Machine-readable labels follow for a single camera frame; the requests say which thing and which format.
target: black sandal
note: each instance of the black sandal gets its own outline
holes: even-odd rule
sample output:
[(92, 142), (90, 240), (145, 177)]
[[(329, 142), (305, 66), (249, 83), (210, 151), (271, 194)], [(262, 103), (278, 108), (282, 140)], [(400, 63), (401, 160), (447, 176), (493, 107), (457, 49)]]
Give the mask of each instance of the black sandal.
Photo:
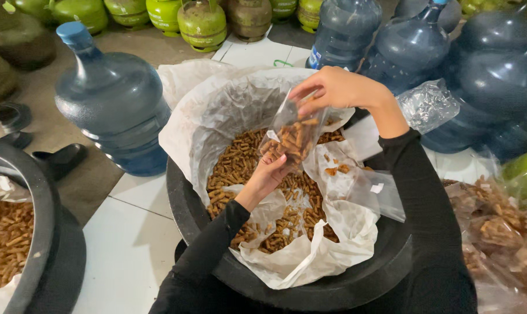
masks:
[(32, 139), (33, 134), (18, 131), (3, 136), (2, 138), (0, 138), (0, 141), (10, 146), (14, 146), (17, 149), (24, 149), (30, 144)]
[(57, 152), (34, 151), (31, 157), (39, 164), (43, 172), (58, 181), (64, 178), (72, 169), (87, 156), (87, 148), (82, 144), (70, 144)]
[(31, 110), (24, 104), (1, 102), (0, 122), (6, 134), (20, 131), (31, 123)]

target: person's left hand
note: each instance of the person's left hand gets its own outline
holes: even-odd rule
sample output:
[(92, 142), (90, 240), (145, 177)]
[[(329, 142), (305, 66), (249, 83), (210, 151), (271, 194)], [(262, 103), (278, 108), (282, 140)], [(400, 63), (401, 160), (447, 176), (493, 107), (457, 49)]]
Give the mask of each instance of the person's left hand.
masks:
[(252, 212), (254, 208), (268, 196), (288, 174), (289, 168), (284, 167), (287, 156), (282, 155), (278, 160), (272, 161), (266, 154), (258, 163), (248, 183), (234, 199), (244, 208)]

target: white tile floor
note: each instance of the white tile floor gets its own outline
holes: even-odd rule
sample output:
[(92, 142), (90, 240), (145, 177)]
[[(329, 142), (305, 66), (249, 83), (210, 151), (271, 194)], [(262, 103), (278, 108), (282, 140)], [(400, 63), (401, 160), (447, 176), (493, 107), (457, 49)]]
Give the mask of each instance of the white tile floor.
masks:
[[(275, 60), (304, 67), (309, 53), (267, 38), (246, 44), (230, 36), (213, 59), (238, 67), (273, 66)], [(472, 183), (487, 174), (470, 150), (452, 155), (426, 152), (442, 178)], [(181, 239), (171, 218), (164, 175), (122, 176), (83, 229), (86, 274), (73, 313), (147, 313), (174, 264), (174, 249)]]

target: blue bottle cap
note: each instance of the blue bottle cap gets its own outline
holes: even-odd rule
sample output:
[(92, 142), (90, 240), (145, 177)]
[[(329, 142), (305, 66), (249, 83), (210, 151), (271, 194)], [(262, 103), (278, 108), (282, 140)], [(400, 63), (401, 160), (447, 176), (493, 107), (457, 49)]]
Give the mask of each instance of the blue bottle cap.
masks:
[(83, 45), (88, 42), (93, 42), (93, 38), (87, 31), (85, 25), (80, 22), (67, 22), (56, 29), (56, 34), (67, 45)]

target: green rubber band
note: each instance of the green rubber band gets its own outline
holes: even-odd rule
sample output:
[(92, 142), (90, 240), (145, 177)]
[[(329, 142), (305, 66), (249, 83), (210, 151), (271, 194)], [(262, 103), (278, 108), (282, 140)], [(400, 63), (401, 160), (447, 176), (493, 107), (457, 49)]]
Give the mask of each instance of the green rubber band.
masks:
[(284, 64), (284, 65), (288, 65), (289, 67), (293, 68), (293, 65), (292, 65), (292, 64), (287, 63), (287, 62), (285, 62), (285, 61), (283, 61), (283, 60), (275, 60), (275, 61), (273, 61), (273, 66), (274, 66), (274, 67), (277, 67), (277, 64), (276, 64), (277, 62), (279, 62), (279, 63), (281, 63), (281, 64)]

